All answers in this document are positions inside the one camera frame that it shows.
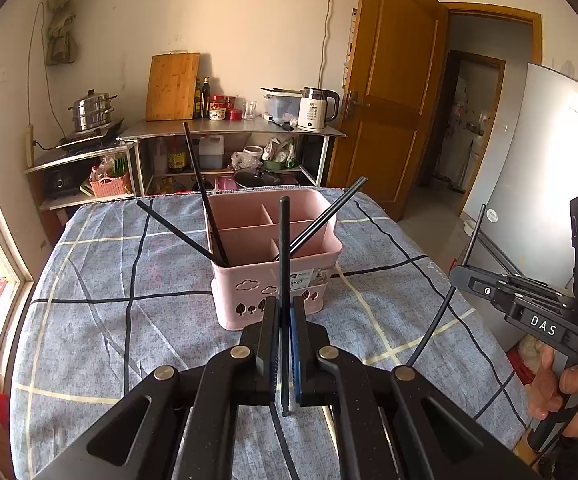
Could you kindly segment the metal kitchen shelf table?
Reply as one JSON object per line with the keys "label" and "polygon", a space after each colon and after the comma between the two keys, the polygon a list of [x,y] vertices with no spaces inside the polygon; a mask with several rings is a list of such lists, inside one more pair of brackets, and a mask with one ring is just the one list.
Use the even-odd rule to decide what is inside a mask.
{"label": "metal kitchen shelf table", "polygon": [[[312,185],[321,186],[324,182],[325,162],[328,145],[331,138],[345,138],[346,134],[327,126],[324,130],[310,131],[301,128],[294,128],[292,131],[283,130],[279,126],[268,122],[261,117],[251,120],[240,120],[231,122],[212,122],[209,119],[193,119],[188,122],[189,133],[192,136],[244,136],[245,134],[269,134],[270,136],[280,136],[280,134],[290,134],[291,136],[323,136],[325,138],[322,146],[317,176],[312,176],[306,169],[298,167],[304,176],[310,180]],[[168,138],[169,136],[183,136],[185,133],[184,123],[181,120],[164,120],[164,122],[146,122],[140,120],[135,125],[130,126],[120,133],[116,138],[116,143],[106,148],[96,148],[87,150],[76,155],[60,155],[58,158],[48,158],[46,162],[36,164],[32,168],[24,170],[24,174],[34,174],[39,171],[46,171],[54,167],[68,164],[75,164],[80,160],[102,157],[103,155],[120,153],[128,156],[128,177],[132,194],[136,196],[144,195],[148,186],[144,183],[144,170],[141,166],[140,147],[141,141],[157,138]]]}

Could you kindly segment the blue plaid tablecloth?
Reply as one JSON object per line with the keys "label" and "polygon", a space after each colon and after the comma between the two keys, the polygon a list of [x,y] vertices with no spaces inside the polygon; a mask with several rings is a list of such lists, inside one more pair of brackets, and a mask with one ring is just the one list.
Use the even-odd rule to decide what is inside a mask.
{"label": "blue plaid tablecloth", "polygon": [[[343,249],[315,321],[332,344],[390,370],[412,361],[505,446],[528,400],[481,315],[364,194],[336,222]],[[66,225],[28,308],[12,373],[16,476],[31,479],[155,367],[186,370],[234,346],[219,325],[211,263],[133,200],[83,206]],[[422,335],[434,316],[441,325]]]}

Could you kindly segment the white leaning board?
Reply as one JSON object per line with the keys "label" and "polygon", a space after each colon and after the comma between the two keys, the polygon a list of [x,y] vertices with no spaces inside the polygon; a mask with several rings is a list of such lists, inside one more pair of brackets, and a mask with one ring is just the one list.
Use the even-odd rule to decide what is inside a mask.
{"label": "white leaning board", "polygon": [[532,64],[510,148],[487,203],[472,266],[557,286],[573,275],[570,201],[578,196],[578,81]]}

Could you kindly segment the brown wooden door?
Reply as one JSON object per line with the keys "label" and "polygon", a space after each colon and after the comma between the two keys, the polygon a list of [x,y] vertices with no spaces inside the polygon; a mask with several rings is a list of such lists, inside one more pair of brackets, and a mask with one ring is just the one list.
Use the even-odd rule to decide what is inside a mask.
{"label": "brown wooden door", "polygon": [[448,10],[438,0],[359,0],[327,183],[367,178],[362,189],[394,220],[429,141],[447,37]]}

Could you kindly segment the pink plastic utensil caddy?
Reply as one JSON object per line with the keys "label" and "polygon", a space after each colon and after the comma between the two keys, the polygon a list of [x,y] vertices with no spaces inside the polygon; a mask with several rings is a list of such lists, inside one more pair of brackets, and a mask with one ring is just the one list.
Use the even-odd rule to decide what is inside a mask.
{"label": "pink plastic utensil caddy", "polygon": [[[263,317],[264,300],[279,296],[279,201],[290,198],[290,237],[295,238],[329,206],[313,188],[260,188],[220,193],[208,201],[214,223],[206,225],[211,252],[222,242],[229,266],[213,264],[212,295],[219,325],[242,330]],[[336,218],[291,256],[290,291],[304,299],[308,314],[320,311],[343,249]]]}

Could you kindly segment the pink woven basket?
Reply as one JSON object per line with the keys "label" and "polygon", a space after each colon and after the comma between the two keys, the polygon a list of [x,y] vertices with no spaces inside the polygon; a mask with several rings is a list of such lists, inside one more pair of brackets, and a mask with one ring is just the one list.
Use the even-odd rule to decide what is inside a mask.
{"label": "pink woven basket", "polygon": [[107,157],[98,166],[93,166],[89,175],[89,185],[96,197],[129,195],[132,192],[132,185],[126,158]]}

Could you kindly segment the white electric kettle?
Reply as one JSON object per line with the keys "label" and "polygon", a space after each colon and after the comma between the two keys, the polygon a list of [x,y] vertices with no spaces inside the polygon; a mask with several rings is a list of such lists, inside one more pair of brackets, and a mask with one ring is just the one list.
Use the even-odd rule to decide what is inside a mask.
{"label": "white electric kettle", "polygon": [[322,130],[338,118],[340,96],[330,90],[304,87],[298,109],[298,126],[305,130]]}

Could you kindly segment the black wok with lid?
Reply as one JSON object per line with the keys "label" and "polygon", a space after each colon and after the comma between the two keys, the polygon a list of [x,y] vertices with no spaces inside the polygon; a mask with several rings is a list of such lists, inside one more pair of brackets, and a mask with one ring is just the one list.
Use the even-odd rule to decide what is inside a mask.
{"label": "black wok with lid", "polygon": [[282,177],[260,167],[237,170],[234,173],[234,182],[239,188],[262,188],[263,186],[283,185]]}

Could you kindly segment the white plastic jug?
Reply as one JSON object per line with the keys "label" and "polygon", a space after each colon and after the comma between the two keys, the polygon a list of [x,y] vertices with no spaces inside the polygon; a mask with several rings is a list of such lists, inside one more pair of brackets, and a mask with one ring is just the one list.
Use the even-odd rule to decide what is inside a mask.
{"label": "white plastic jug", "polygon": [[220,134],[201,136],[199,141],[199,162],[202,170],[219,170],[224,166],[225,140]]}

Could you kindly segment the black chopstick standing tall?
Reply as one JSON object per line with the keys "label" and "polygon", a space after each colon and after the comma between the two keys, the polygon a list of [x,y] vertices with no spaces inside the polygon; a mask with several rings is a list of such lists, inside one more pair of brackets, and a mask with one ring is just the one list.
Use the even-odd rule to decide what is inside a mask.
{"label": "black chopstick standing tall", "polygon": [[188,152],[189,152],[189,156],[190,156],[190,160],[191,160],[191,166],[192,166],[194,175],[196,176],[198,189],[199,189],[199,192],[200,192],[200,195],[202,198],[202,202],[203,202],[203,206],[204,206],[204,210],[206,213],[206,218],[208,218],[208,223],[211,226],[211,231],[212,231],[212,234],[214,235],[216,247],[218,249],[219,260],[221,261],[221,263],[219,263],[219,264],[220,264],[220,266],[223,266],[224,268],[228,268],[228,266],[230,266],[230,262],[229,262],[222,238],[220,237],[219,230],[217,229],[217,223],[215,221],[215,217],[213,214],[213,209],[212,209],[211,203],[208,200],[208,192],[206,192],[206,188],[205,188],[205,185],[203,182],[202,174],[200,171],[201,168],[200,168],[200,165],[198,162],[198,158],[196,156],[196,153],[193,151],[192,139],[191,139],[191,134],[190,134],[188,122],[182,122],[182,125],[184,126],[184,135],[185,135],[185,139],[187,142],[187,148],[188,148]]}

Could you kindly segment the black induction cooktop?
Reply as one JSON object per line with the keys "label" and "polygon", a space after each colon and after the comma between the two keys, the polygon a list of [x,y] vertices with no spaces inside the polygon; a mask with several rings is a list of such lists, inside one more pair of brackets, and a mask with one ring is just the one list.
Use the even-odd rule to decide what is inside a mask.
{"label": "black induction cooktop", "polygon": [[114,142],[120,133],[123,119],[115,119],[100,128],[87,130],[82,136],[74,136],[73,139],[61,140],[57,150],[76,152],[85,148],[95,148]]}

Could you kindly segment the red lidded jar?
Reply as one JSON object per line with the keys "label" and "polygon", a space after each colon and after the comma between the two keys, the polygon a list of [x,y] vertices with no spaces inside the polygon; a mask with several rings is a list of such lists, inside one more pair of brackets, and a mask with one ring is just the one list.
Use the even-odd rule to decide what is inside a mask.
{"label": "red lidded jar", "polygon": [[208,118],[213,122],[220,122],[226,119],[227,113],[227,98],[221,94],[214,94],[211,96],[208,103]]}

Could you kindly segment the stainless steel steamer pot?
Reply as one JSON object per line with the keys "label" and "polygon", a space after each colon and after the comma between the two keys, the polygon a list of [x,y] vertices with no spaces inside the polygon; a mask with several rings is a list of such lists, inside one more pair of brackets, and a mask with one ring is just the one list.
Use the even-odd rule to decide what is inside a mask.
{"label": "stainless steel steamer pot", "polygon": [[112,122],[113,101],[117,97],[108,92],[97,92],[95,89],[89,89],[86,96],[76,100],[68,108],[72,113],[74,131],[84,132]]}

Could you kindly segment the dark soy sauce bottle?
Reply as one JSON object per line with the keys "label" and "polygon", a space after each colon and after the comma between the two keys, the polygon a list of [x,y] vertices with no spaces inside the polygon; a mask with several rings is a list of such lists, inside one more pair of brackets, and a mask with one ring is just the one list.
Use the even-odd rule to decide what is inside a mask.
{"label": "dark soy sauce bottle", "polygon": [[208,118],[208,109],[210,108],[210,99],[211,99],[211,87],[209,76],[205,76],[203,79],[200,97],[201,97],[200,116],[202,118]]}

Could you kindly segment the wooden cutting board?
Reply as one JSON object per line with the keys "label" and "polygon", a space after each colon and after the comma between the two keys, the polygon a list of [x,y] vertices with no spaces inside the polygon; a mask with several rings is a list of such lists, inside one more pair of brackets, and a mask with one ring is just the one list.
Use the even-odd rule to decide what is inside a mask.
{"label": "wooden cutting board", "polygon": [[194,112],[199,52],[153,55],[147,88],[147,122],[188,120]]}

